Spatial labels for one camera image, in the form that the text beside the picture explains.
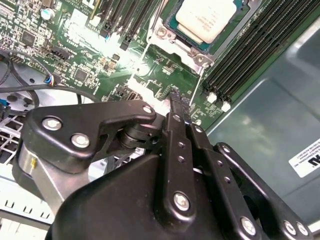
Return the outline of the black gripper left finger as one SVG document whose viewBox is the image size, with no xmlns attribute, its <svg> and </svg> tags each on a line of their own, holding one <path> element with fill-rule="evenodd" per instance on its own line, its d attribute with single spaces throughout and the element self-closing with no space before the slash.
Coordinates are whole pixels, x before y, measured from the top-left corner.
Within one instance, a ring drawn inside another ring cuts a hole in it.
<svg viewBox="0 0 320 240">
<path fill-rule="evenodd" d="M 190 226 L 197 210 L 182 98 L 174 89 L 156 106 L 121 100 L 33 109 L 22 127 L 14 178 L 40 195 L 55 220 L 75 191 L 140 157 L 157 156 L 155 217 L 164 226 Z"/>
</svg>

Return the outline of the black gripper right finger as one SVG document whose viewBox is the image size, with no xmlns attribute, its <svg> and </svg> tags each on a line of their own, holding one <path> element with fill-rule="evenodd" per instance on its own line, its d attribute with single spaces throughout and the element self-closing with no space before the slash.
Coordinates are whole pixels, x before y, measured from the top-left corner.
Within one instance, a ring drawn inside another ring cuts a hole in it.
<svg viewBox="0 0 320 240">
<path fill-rule="evenodd" d="M 228 144 L 212 145 L 181 99 L 194 166 L 199 168 L 225 240 L 312 240 L 301 218 Z"/>
</svg>

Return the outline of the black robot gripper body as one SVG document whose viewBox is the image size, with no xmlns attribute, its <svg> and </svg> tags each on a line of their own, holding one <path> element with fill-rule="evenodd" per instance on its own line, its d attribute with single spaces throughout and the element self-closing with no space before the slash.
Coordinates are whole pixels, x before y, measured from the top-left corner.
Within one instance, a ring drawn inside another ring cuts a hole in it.
<svg viewBox="0 0 320 240">
<path fill-rule="evenodd" d="M 160 158 L 139 157 L 72 193 L 58 210 L 49 240 L 233 240 L 215 216 L 204 177 L 194 173 L 196 218 L 184 232 L 163 227 L 154 213 Z"/>
</svg>

